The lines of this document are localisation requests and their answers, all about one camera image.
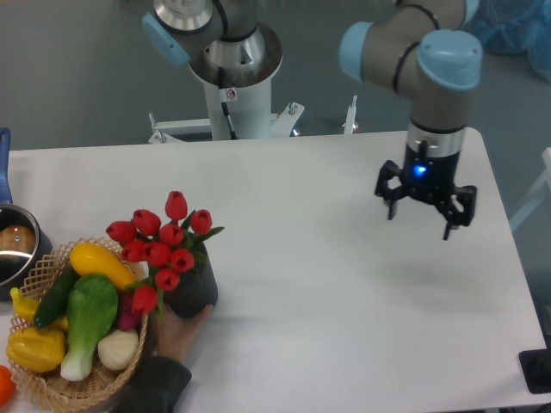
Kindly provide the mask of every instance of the blue pot handle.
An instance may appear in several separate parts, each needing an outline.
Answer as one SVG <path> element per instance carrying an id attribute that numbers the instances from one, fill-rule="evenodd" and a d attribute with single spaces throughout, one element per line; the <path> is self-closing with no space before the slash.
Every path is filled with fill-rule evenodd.
<path id="1" fill-rule="evenodd" d="M 9 141 L 7 127 L 0 128 L 0 204 L 12 204 L 13 198 L 8 183 Z"/>

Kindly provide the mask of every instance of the bok choy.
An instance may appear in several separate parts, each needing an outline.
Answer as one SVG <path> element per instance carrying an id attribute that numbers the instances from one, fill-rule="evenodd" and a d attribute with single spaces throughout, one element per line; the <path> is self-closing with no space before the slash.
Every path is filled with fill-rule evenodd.
<path id="1" fill-rule="evenodd" d="M 69 351 L 61 363 L 61 377 L 79 381 L 92 370 L 96 345 L 117 315 L 119 296 L 108 277 L 93 274 L 77 281 L 69 294 Z"/>

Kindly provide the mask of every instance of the black flower pot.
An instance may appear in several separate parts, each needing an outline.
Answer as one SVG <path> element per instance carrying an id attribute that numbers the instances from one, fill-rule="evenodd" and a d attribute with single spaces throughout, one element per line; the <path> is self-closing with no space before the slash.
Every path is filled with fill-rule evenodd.
<path id="1" fill-rule="evenodd" d="M 208 259 L 204 244 L 198 250 L 207 257 L 207 262 L 198 262 L 189 272 L 180 274 L 180 283 L 172 291 L 164 293 L 164 302 L 180 317 L 192 318 L 205 305 L 216 305 L 218 286 L 214 279 L 213 267 Z"/>

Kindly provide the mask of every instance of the yellow squash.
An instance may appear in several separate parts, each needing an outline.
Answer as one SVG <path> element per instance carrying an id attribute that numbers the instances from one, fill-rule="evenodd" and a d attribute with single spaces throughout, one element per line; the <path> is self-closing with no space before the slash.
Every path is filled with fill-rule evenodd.
<path id="1" fill-rule="evenodd" d="M 11 299 L 13 300 L 14 313 L 26 322 L 32 323 L 34 314 L 36 313 L 36 309 L 38 308 L 39 301 L 37 301 L 36 299 L 25 297 L 23 294 L 21 294 L 21 291 L 17 287 L 13 287 L 11 290 L 9 290 L 9 295 L 11 295 Z M 56 330 L 67 331 L 67 329 L 69 328 L 67 317 L 59 317 L 57 320 L 55 320 L 55 322 L 53 322 L 53 324 L 51 324 L 50 327 Z"/>
<path id="2" fill-rule="evenodd" d="M 49 372 L 65 357 L 65 336 L 59 330 L 26 327 L 9 335 L 6 355 L 33 372 Z"/>
<path id="3" fill-rule="evenodd" d="M 92 274 L 106 275 L 115 288 L 124 291 L 136 278 L 110 250 L 96 243 L 80 243 L 72 249 L 69 259 L 77 273 L 84 277 Z"/>

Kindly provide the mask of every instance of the artificial flower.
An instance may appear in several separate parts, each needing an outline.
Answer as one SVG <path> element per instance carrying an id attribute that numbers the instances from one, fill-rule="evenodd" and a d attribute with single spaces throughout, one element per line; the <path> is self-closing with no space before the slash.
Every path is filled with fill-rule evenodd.
<path id="1" fill-rule="evenodd" d="M 195 234 L 205 235 L 213 226 L 213 220 L 210 217 L 210 212 L 206 209 L 200 209 L 191 217 L 190 225 Z"/>
<path id="2" fill-rule="evenodd" d="M 195 258 L 193 257 L 193 254 L 185 248 L 178 248 L 172 252 L 170 264 L 178 273 L 184 273 L 195 266 Z"/>
<path id="3" fill-rule="evenodd" d="M 151 286 L 139 287 L 133 296 L 132 312 L 144 316 L 157 306 L 158 295 L 155 288 Z"/>
<path id="4" fill-rule="evenodd" d="M 114 239 L 121 245 L 126 245 L 136 238 L 136 227 L 130 221 L 117 221 L 107 227 L 105 230 L 111 239 Z"/>
<path id="5" fill-rule="evenodd" d="M 188 202 L 180 191 L 172 191 L 164 205 L 166 216 L 177 222 L 188 216 Z"/>
<path id="6" fill-rule="evenodd" d="M 183 229 L 176 224 L 169 223 L 161 227 L 158 232 L 161 241 L 164 243 L 175 246 L 183 241 Z"/>
<path id="7" fill-rule="evenodd" d="M 144 259 L 153 267 L 164 267 L 170 262 L 172 250 L 165 243 L 153 242 L 144 246 Z"/>
<path id="8" fill-rule="evenodd" d="M 146 209 L 134 211 L 132 221 L 139 233 L 145 237 L 157 235 L 158 229 L 161 227 L 161 218 Z"/>
<path id="9" fill-rule="evenodd" d="M 163 291 L 171 291 L 180 282 L 180 275 L 172 268 L 161 268 L 155 274 L 155 285 Z"/>
<path id="10" fill-rule="evenodd" d="M 124 261 L 140 262 L 143 261 L 145 241 L 143 239 L 134 239 L 127 243 L 121 252 Z"/>

